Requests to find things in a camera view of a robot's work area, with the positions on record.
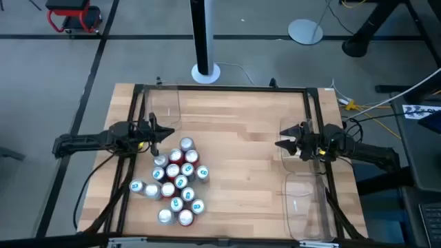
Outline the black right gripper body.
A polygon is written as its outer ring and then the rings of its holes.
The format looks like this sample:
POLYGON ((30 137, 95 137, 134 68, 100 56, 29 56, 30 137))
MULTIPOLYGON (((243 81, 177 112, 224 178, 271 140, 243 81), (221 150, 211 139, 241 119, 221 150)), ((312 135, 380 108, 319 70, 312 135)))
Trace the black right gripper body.
POLYGON ((297 138, 296 144, 300 150, 300 159, 303 161, 319 159, 318 149, 321 148, 322 137, 320 134, 314 133, 306 121, 300 124, 300 136, 297 138))

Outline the clear plastic bin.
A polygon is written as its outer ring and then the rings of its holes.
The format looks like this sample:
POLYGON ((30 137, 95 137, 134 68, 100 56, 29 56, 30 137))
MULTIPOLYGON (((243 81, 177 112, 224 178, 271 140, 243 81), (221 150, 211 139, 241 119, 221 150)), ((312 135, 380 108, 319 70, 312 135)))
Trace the clear plastic bin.
POLYGON ((282 183, 285 231, 295 240, 327 242, 336 236, 334 214, 327 202, 324 176, 289 173, 282 183))
POLYGON ((146 85, 146 114, 154 113, 161 127, 181 129, 181 106, 177 85, 146 85))
MULTIPOLYGON (((314 122, 310 118, 305 118, 303 120, 300 120, 294 117, 283 118, 280 121, 280 131, 292 127, 294 125, 301 124, 304 121, 308 122, 312 130, 315 132, 314 122)), ((281 136, 280 131, 279 131, 278 141, 289 139, 291 141, 296 142, 297 138, 299 137, 299 136, 281 136)), ((280 159, 283 162, 283 167, 288 172, 293 172, 301 176, 310 175, 310 174, 319 174, 321 172, 321 168, 320 168, 321 165, 318 159, 303 161, 302 159, 300 159, 300 150, 298 150, 298 148, 294 156, 290 156, 285 149, 280 147, 279 147, 279 151, 280 151, 280 159)))

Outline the red soda can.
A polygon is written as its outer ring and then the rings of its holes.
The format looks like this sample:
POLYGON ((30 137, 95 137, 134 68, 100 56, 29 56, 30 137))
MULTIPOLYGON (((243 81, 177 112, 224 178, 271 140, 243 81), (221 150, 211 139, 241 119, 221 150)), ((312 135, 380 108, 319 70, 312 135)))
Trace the red soda can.
POLYGON ((165 173, 170 180, 174 180, 181 173, 181 168, 179 165, 172 163, 167 166, 165 173))
POLYGON ((170 164, 176 164, 178 166, 181 166, 184 161, 184 153, 180 149, 172 149, 169 154, 169 162, 170 164))
POLYGON ((198 167, 200 165, 199 163, 200 155, 195 149, 191 149, 186 151, 185 153, 185 162, 192 164, 194 167, 198 167))
POLYGON ((173 198, 176 196, 176 188, 173 183, 167 182, 161 186, 161 196, 164 198, 173 198))
POLYGON ((178 222, 184 227, 190 226, 194 222, 194 214, 188 209, 184 209, 178 214, 178 222))

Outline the blue tab slim energy can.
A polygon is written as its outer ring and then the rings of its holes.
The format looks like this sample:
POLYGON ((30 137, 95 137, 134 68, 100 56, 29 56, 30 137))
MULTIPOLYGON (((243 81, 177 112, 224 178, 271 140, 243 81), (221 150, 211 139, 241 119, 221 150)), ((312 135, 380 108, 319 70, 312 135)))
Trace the blue tab slim energy can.
POLYGON ((189 182, 196 179, 194 166, 191 163, 184 163, 181 166, 181 174, 186 176, 189 182))
POLYGON ((179 213, 184 209, 184 202, 180 197, 173 197, 170 201, 170 210, 175 213, 179 213))
POLYGON ((209 181, 209 169, 208 167, 201 165, 196 170, 196 177, 201 183, 207 183, 209 181))
POLYGON ((185 203, 191 203, 195 199, 195 191, 192 187, 186 187, 181 192, 181 198, 185 203))
POLYGON ((145 186, 146 186, 145 182, 139 179, 133 180, 129 184, 130 191, 134 194, 139 194, 141 196, 145 195, 145 186))
POLYGON ((167 182, 167 176, 165 174, 165 170, 162 167, 155 167, 152 170, 152 178, 161 184, 167 182))
POLYGON ((175 179, 174 179, 174 185, 175 188, 177 188, 177 190, 182 190, 185 189, 188 185, 188 179, 185 175, 178 175, 175 179))
POLYGON ((195 215, 201 215, 205 211, 205 203, 202 199, 195 199, 191 204, 191 211, 195 215))

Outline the silver pink raspberry soda can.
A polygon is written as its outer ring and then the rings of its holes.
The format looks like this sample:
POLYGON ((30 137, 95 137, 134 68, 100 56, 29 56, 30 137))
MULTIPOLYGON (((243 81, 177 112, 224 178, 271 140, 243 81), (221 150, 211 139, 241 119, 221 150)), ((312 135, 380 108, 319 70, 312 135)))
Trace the silver pink raspberry soda can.
POLYGON ((180 145, 180 149, 183 151, 183 153, 186 153, 190 150, 196 149, 194 140, 190 137, 183 137, 180 140, 179 145, 180 145))

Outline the white round pole base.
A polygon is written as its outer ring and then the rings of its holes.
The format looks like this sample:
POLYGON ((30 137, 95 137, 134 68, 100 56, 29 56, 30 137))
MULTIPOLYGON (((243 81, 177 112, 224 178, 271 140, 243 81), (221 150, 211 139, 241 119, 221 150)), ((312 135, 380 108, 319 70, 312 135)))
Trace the white round pole base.
POLYGON ((203 75, 198 71, 198 65, 194 65, 191 71, 192 78, 199 84, 212 84, 216 82, 220 75, 221 75, 221 69, 219 66, 215 63, 214 69, 212 74, 210 75, 203 75))

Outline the black desk foot bar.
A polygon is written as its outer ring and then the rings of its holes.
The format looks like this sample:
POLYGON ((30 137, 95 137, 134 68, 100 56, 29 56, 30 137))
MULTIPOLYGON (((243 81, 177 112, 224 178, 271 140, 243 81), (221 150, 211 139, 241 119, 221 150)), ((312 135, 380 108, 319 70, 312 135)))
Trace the black desk foot bar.
POLYGON ((360 196, 402 186, 413 187, 414 179, 410 167, 403 167, 394 172, 388 172, 356 183, 360 196))

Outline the black white tall pole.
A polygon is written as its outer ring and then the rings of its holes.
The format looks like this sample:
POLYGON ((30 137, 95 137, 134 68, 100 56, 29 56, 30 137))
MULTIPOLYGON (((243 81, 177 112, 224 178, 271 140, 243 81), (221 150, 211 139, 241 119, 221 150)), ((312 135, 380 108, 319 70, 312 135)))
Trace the black white tall pole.
POLYGON ((198 72, 209 76, 214 71, 214 0, 189 0, 198 72))

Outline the white printed paper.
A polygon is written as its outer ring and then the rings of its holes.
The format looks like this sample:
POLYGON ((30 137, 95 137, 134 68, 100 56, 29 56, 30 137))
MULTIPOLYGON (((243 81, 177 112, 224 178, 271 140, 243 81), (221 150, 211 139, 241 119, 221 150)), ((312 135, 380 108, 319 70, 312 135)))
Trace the white printed paper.
POLYGON ((441 107, 431 105, 402 105, 402 110, 405 118, 419 120, 434 112, 441 111, 441 107))

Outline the thin grey stand pole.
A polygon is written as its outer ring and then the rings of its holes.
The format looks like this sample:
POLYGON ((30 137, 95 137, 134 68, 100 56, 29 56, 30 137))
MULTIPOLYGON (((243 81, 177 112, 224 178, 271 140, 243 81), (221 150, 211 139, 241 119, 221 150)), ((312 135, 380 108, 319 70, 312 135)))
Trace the thin grey stand pole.
POLYGON ((315 27, 314 27, 314 31, 313 31, 313 36, 316 34, 317 30, 319 29, 320 24, 321 24, 321 22, 322 22, 322 20, 323 20, 323 18, 324 18, 324 16, 325 16, 325 14, 326 14, 326 11, 328 10, 329 5, 330 5, 330 3, 331 3, 332 1, 333 1, 333 0, 325 0, 326 5, 325 5, 324 10, 322 11, 322 14, 321 14, 321 16, 320 16, 318 22, 316 22, 316 25, 315 25, 315 27))

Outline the blue tablet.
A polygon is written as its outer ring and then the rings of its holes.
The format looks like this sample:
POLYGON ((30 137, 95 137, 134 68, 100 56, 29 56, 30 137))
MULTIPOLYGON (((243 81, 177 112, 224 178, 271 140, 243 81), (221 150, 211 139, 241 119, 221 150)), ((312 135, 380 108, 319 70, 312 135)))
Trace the blue tablet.
POLYGON ((441 111, 434 112, 418 121, 418 124, 435 132, 441 134, 441 111))

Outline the dark grey furniture leg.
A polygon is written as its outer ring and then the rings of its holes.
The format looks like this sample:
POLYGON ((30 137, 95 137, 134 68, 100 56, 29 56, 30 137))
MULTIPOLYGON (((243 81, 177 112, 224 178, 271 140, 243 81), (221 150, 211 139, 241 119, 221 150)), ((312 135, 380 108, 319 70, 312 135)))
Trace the dark grey furniture leg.
POLYGON ((18 153, 16 151, 13 151, 11 149, 1 147, 0 146, 0 157, 2 158, 13 158, 17 161, 23 161, 25 159, 25 155, 18 153))

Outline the black crossbar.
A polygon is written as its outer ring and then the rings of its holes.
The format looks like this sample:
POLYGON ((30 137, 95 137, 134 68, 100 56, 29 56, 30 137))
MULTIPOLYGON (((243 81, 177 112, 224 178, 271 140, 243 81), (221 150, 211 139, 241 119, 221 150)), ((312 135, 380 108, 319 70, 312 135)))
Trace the black crossbar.
MULTIPOLYGON (((142 237, 142 236, 122 236, 116 232, 87 234, 79 233, 67 236, 49 236, 39 238, 24 238, 14 240, 0 240, 0 248, 90 248, 106 246, 110 238, 120 237, 142 237)), ((231 247, 233 245, 280 245, 293 248, 300 248, 299 242, 302 240, 271 240, 271 239, 248 239, 248 238, 183 238, 150 236, 146 237, 146 243, 178 243, 195 245, 215 245, 218 247, 231 247)), ((337 243, 340 248, 427 248, 412 245, 399 245, 393 243, 375 242, 373 240, 350 240, 345 238, 335 238, 331 241, 337 243)))

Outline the grey round base plate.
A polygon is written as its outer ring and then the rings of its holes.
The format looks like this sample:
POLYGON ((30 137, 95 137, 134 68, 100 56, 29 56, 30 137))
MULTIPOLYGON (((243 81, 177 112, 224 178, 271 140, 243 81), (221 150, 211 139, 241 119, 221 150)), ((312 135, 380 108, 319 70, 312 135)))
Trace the grey round base plate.
POLYGON ((324 37, 321 26, 309 19, 296 19, 288 26, 289 36, 301 45, 314 45, 324 37))

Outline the black desk leg frame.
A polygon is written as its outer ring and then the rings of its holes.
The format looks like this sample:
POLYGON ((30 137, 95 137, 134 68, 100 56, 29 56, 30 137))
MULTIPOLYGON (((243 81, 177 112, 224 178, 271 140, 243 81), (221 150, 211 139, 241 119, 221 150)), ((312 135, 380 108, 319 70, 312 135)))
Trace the black desk leg frame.
POLYGON ((429 38, 429 34, 425 29, 421 18, 418 16, 416 10, 411 4, 411 0, 367 0, 371 3, 376 3, 377 6, 369 15, 366 21, 362 24, 360 29, 351 37, 342 43, 342 51, 351 57, 363 57, 367 53, 367 49, 374 34, 378 31, 381 25, 387 20, 391 13, 400 5, 405 4, 411 18, 418 32, 420 38, 424 41, 426 47, 429 49, 435 64, 441 68, 441 57, 435 50, 435 46, 429 38))

